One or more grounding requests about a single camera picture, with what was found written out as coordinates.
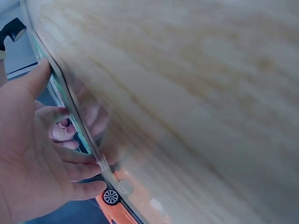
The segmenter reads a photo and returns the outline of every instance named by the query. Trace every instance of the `gray floor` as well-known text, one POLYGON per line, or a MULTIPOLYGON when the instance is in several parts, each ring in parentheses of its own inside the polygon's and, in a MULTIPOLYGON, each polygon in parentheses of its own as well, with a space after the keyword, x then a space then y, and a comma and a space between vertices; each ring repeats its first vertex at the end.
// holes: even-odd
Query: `gray floor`
MULTIPOLYGON (((44 105, 55 105, 48 91, 38 100, 44 105)), ((95 199, 68 202, 56 211, 26 222, 27 224, 109 224, 95 199)))

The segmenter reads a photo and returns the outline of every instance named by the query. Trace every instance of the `wood grain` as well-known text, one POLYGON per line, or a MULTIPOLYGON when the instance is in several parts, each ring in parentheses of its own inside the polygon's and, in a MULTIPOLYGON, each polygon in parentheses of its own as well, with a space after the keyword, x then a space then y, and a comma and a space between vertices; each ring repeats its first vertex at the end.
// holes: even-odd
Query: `wood grain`
POLYGON ((27 7, 67 81, 110 111, 103 150, 171 223, 298 223, 298 1, 27 7))

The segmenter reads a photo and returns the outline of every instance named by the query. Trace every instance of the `hand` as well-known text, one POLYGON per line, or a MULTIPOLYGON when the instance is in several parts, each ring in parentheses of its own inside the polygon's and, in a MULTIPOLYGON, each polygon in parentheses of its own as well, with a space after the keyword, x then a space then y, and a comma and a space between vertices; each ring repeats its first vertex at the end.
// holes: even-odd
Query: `hand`
POLYGON ((47 60, 26 76, 0 88, 0 214, 11 223, 43 216, 70 200, 86 200, 104 182, 77 183, 101 172, 92 155, 59 146, 50 127, 67 118, 64 108, 34 101, 50 78, 47 60))
MULTIPOLYGON (((35 100, 34 107, 35 110, 39 110, 43 108, 45 105, 35 100)), ((64 119, 56 124, 54 124, 49 130, 49 137, 53 142, 58 145, 76 149, 79 147, 79 143, 75 140, 72 140, 76 133, 76 129, 73 125, 70 124, 68 119, 64 119)))

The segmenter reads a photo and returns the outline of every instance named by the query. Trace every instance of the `white wall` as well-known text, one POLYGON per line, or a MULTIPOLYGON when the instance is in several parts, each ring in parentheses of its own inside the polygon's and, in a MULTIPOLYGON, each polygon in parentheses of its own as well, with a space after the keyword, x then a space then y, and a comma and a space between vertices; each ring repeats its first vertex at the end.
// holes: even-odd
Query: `white wall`
MULTIPOLYGON (((15 17, 18 17, 22 21, 22 14, 18 1, 0 1, 0 29, 15 17)), ((7 53, 6 60, 4 61, 7 73, 11 73, 36 62, 27 33, 14 43, 7 37, 4 43, 7 53)))

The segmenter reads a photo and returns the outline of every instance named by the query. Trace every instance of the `orange toy car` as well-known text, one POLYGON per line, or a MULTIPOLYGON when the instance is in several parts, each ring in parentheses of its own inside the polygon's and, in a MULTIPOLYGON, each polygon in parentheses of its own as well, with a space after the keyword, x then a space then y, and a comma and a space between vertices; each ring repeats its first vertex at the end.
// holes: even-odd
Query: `orange toy car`
POLYGON ((139 224, 121 203, 114 189, 106 189, 95 198, 110 224, 139 224))
POLYGON ((141 220, 145 219, 150 224, 171 224, 170 217, 163 211, 158 200, 152 198, 148 190, 141 185, 129 172, 120 168, 114 171, 118 181, 117 191, 107 188, 96 197, 103 213, 111 224, 139 224, 120 202, 121 197, 126 198, 138 211, 141 220))

